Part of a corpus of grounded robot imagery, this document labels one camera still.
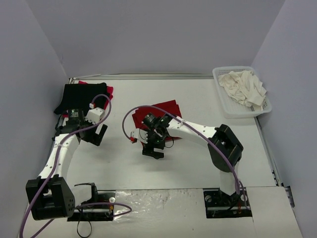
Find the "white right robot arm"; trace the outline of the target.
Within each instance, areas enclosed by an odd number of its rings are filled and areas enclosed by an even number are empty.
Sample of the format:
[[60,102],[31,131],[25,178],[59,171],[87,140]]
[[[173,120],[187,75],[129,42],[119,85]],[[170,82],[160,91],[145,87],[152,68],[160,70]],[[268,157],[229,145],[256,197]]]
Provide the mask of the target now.
[[236,168],[242,158],[244,147],[229,126],[221,124],[219,127],[210,127],[170,114],[155,117],[151,113],[144,117],[142,123],[148,128],[151,136],[157,136],[158,142],[166,137],[177,137],[206,148],[213,166],[219,170],[221,202],[230,205],[237,200],[240,181]]

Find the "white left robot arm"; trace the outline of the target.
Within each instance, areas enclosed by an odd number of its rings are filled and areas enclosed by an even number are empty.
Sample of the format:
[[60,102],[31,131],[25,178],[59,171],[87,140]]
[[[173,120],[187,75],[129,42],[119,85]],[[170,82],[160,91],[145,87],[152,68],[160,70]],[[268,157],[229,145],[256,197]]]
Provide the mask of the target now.
[[65,125],[56,129],[49,159],[36,179],[26,184],[26,193],[34,220],[71,217],[77,202],[66,182],[74,152],[81,141],[99,146],[107,130],[103,122],[109,115],[96,107],[84,114],[82,109],[69,109]]

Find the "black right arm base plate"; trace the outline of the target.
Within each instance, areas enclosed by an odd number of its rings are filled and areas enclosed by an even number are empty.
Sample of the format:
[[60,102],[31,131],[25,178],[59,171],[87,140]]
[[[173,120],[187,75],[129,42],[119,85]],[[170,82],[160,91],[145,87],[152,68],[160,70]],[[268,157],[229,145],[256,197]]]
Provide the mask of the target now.
[[246,189],[240,189],[232,195],[220,191],[219,188],[203,190],[207,219],[226,219],[252,217],[252,210]]

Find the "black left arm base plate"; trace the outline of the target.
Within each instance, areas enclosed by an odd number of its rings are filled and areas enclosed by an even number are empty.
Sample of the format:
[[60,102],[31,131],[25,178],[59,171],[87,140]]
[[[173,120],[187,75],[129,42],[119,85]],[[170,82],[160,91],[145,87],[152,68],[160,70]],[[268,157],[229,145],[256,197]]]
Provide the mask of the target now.
[[[115,192],[101,190],[98,191],[96,199],[90,199],[89,201],[84,202],[88,203],[102,203],[115,201]],[[67,218],[68,222],[78,222],[78,221],[87,221],[87,222],[106,222],[113,221],[114,208],[109,205],[94,205],[80,208],[80,210],[75,210],[72,217]]]

